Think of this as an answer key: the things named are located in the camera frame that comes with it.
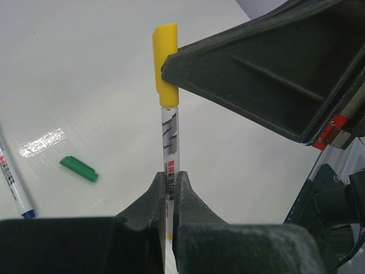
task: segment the white marker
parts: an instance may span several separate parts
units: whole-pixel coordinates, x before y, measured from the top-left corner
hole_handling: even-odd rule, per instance
[[[10,191],[13,194],[13,198],[19,206],[21,215],[24,219],[31,219],[35,217],[35,212],[31,206],[29,199],[21,185],[18,175],[15,173],[15,168],[11,159],[4,149],[4,146],[0,140],[0,165],[1,170],[4,173],[5,179]]]
[[[155,60],[156,90],[160,95],[162,114],[162,136],[164,148],[164,171],[167,177],[166,187],[166,230],[172,240],[173,202],[175,184],[180,171],[179,161],[179,89],[161,78],[161,68],[168,55],[177,52],[177,26],[167,24],[159,26],[152,35],[153,58]]]
[[[179,109],[162,108],[162,140],[164,149],[164,172],[167,177],[166,218],[167,235],[172,239],[175,185],[180,172],[179,157]]]

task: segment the blue marker cap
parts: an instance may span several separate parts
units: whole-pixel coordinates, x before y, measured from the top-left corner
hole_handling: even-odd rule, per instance
[[[32,219],[32,218],[35,218],[35,213],[34,213],[34,210],[29,210],[25,213],[22,214],[23,218],[24,219]]]

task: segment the dark plastic housing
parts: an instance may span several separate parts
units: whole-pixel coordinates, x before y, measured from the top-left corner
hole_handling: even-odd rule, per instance
[[[288,1],[181,48],[162,78],[311,144],[364,82],[364,55],[364,1]]]

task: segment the marker barrel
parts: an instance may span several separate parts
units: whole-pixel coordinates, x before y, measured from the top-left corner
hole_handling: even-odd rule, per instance
[[[9,186],[10,191],[13,194],[13,198],[16,201],[21,211],[21,215],[25,219],[35,217],[33,207],[15,171],[11,158],[9,157],[7,151],[4,149],[4,146],[1,142],[0,142],[0,165],[1,165],[1,170],[5,176],[7,185]]]
[[[175,185],[177,175],[180,171],[179,108],[162,108],[161,116],[164,151],[164,172],[167,177],[166,232],[169,239],[172,239]]]

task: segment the yellow marker tip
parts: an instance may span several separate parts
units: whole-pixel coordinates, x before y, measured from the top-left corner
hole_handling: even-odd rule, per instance
[[[167,57],[177,52],[177,25],[172,23],[155,28],[152,43],[156,90],[160,95],[160,105],[161,107],[177,107],[179,105],[178,87],[161,78],[161,68]]]

